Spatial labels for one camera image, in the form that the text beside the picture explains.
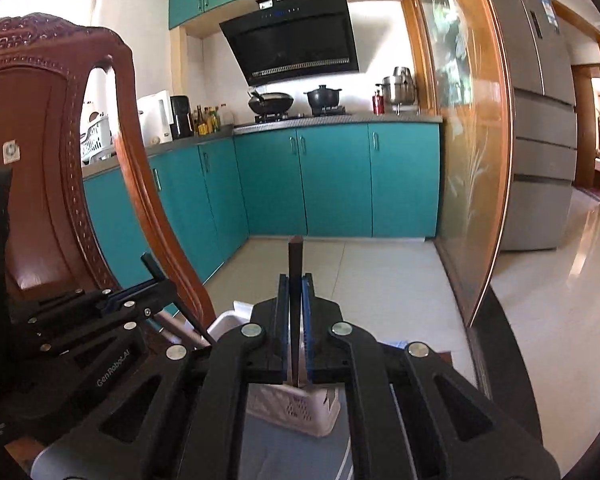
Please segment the black range hood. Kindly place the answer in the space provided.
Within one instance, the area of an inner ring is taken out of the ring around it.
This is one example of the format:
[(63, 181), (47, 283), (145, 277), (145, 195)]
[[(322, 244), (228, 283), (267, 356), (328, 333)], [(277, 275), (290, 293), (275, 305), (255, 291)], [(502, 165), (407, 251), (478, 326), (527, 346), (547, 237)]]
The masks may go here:
[(220, 29), (250, 87), (360, 70), (347, 0), (290, 0)]

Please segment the white appliance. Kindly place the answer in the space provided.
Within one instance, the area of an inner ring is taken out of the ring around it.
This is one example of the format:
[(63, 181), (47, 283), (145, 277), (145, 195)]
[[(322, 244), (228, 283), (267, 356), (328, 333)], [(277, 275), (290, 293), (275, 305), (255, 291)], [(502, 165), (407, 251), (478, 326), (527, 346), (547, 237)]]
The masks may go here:
[(171, 142), (171, 126), (174, 124), (171, 97), (166, 90), (142, 96), (137, 100), (140, 132), (146, 148)]

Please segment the grey refrigerator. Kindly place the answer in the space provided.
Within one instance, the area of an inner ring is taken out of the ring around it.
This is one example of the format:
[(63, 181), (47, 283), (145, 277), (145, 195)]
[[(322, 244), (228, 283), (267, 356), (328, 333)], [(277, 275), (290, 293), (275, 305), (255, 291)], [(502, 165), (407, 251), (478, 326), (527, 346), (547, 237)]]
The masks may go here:
[(577, 166), (570, 57), (550, 0), (491, 0), (513, 88), (513, 182), (501, 250), (555, 249)]

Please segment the teal lower cabinets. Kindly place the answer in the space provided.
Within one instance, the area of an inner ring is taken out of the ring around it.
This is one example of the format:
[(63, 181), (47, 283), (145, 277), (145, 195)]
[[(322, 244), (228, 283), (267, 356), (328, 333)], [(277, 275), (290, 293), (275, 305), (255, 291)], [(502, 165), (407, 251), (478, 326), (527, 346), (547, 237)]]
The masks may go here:
[(440, 136), (435, 122), (255, 126), (152, 155), (149, 168), (207, 281), (255, 236), (433, 237)]

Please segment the black chopstick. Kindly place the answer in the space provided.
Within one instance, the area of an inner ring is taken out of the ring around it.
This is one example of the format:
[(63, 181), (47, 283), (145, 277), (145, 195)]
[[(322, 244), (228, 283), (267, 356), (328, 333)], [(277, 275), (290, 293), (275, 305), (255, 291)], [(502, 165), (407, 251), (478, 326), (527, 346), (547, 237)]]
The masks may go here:
[(201, 322), (198, 320), (196, 315), (193, 314), (193, 311), (186, 306), (184, 300), (178, 294), (178, 290), (175, 287), (175, 284), (171, 282), (162, 272), (160, 266), (158, 265), (155, 258), (151, 255), (150, 252), (144, 252), (143, 255), (140, 256), (140, 260), (146, 269), (149, 271), (151, 276), (157, 280), (158, 282), (167, 281), (170, 283), (173, 292), (171, 292), (171, 299), (169, 300), (169, 304), (175, 304), (178, 307), (178, 310), (181, 314), (186, 318), (193, 328), (201, 334), (201, 337), (204, 338), (212, 346), (215, 345), (215, 339), (208, 333), (208, 330), (204, 328)]

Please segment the carved wooden chair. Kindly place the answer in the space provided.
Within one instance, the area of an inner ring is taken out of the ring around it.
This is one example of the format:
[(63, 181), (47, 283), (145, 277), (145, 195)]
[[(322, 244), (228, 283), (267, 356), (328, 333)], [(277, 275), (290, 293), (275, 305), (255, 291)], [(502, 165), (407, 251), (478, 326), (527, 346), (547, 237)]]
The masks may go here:
[[(34, 302), (69, 290), (124, 289), (102, 253), (83, 186), (80, 118), (95, 68), (114, 84), (114, 148), (145, 240), (186, 306), (209, 324), (211, 300), (171, 228), (149, 168), (131, 50), (109, 29), (46, 14), (0, 19), (0, 168), (12, 173), (6, 242), (10, 312), (20, 318)], [(138, 326), (146, 353), (137, 367), (163, 347), (149, 320)]]

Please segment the dark brown chopstick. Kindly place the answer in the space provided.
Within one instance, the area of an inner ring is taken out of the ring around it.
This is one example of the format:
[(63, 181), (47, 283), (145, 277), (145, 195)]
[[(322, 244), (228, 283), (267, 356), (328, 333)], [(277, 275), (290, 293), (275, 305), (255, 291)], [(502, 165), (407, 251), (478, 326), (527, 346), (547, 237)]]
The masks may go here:
[(303, 238), (301, 235), (295, 235), (291, 237), (289, 241), (288, 266), (291, 383), (294, 387), (297, 387), (299, 385), (299, 351), (303, 266)]

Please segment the steel stock pot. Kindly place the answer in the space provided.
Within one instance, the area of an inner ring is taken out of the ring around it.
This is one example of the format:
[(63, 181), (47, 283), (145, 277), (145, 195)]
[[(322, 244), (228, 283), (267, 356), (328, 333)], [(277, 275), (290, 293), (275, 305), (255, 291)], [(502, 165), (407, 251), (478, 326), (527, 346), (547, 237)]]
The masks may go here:
[(390, 106), (412, 106), (417, 102), (416, 84), (408, 67), (396, 66), (393, 73), (385, 77), (377, 87), (385, 103)]

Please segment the black coffee machine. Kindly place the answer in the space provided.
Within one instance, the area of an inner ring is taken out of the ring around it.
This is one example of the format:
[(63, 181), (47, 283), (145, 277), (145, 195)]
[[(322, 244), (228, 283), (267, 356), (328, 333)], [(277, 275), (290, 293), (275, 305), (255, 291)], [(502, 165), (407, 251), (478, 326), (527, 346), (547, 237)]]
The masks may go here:
[(171, 125), (174, 140), (188, 138), (194, 135), (190, 120), (190, 104), (187, 96), (170, 96), (173, 124)]

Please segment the glass sliding door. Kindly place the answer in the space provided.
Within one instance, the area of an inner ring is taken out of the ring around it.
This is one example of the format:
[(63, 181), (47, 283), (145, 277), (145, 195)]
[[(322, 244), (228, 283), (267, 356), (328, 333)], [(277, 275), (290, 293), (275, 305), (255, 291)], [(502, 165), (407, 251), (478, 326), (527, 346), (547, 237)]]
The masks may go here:
[(475, 323), (504, 231), (513, 90), (492, 0), (407, 0), (420, 105), (442, 118), (436, 242), (460, 315)]

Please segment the gas stove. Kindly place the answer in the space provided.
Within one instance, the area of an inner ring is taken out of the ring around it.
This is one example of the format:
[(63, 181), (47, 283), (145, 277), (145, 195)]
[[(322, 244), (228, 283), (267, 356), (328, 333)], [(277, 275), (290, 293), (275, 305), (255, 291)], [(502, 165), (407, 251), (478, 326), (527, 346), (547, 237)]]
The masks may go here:
[(271, 122), (286, 122), (286, 120), (296, 120), (303, 118), (317, 118), (317, 117), (332, 117), (332, 116), (348, 116), (344, 106), (334, 107), (323, 107), (323, 108), (312, 108), (309, 114), (289, 114), (289, 113), (278, 113), (278, 114), (264, 114), (254, 116), (254, 123), (270, 124)]

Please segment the white dish rack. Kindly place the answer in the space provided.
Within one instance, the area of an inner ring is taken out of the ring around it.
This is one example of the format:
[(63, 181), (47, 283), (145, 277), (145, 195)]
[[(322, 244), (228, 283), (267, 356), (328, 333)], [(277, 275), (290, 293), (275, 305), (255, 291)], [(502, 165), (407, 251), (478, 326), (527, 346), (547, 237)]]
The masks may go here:
[(80, 157), (82, 165), (89, 165), (94, 156), (114, 145), (105, 113), (94, 112), (80, 134)]

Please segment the white plastic utensil holder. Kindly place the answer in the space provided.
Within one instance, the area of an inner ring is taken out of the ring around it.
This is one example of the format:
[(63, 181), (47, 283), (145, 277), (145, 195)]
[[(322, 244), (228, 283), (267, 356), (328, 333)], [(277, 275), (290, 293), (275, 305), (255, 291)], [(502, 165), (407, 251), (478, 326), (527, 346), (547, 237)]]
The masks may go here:
[(328, 436), (340, 414), (339, 389), (251, 385), (247, 413), (270, 424), (312, 437)]

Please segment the condiment bottles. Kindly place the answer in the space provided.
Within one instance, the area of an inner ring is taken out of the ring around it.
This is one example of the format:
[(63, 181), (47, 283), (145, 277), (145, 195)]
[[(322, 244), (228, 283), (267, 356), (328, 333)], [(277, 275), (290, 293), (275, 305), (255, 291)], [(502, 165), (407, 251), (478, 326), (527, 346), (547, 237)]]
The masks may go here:
[(196, 106), (192, 113), (194, 133), (197, 136), (231, 133), (234, 129), (234, 115), (226, 104), (220, 106)]

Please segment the red bottle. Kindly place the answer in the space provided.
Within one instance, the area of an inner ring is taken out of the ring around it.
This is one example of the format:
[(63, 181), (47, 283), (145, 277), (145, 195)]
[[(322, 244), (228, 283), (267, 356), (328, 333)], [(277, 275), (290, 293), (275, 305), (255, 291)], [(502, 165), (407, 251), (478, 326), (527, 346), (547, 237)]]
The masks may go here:
[(377, 116), (385, 114), (384, 96), (379, 89), (373, 95), (373, 113)]

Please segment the blue striped cloth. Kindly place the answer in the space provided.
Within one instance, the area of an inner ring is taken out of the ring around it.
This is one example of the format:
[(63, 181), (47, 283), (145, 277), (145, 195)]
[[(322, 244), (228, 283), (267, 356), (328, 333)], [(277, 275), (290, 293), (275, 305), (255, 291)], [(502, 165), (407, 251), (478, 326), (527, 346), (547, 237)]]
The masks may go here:
[(346, 395), (338, 394), (340, 414), (326, 437), (270, 424), (247, 415), (242, 435), (239, 479), (356, 479)]

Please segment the black cooking pot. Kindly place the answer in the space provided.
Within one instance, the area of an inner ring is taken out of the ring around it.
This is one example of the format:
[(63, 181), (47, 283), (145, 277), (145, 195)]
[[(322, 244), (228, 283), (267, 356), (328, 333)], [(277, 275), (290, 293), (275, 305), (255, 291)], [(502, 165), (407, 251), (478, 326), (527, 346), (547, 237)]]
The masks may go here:
[(326, 84), (320, 84), (316, 89), (306, 92), (306, 98), (312, 110), (324, 110), (339, 105), (340, 92), (340, 89), (332, 89)]

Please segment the black wok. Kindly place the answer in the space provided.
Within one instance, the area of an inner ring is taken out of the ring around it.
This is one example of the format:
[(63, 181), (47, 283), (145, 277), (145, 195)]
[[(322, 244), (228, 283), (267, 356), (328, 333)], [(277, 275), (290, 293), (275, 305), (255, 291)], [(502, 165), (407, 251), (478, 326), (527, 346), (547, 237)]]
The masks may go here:
[(284, 92), (265, 92), (250, 90), (248, 106), (259, 116), (286, 114), (294, 104), (294, 98)]

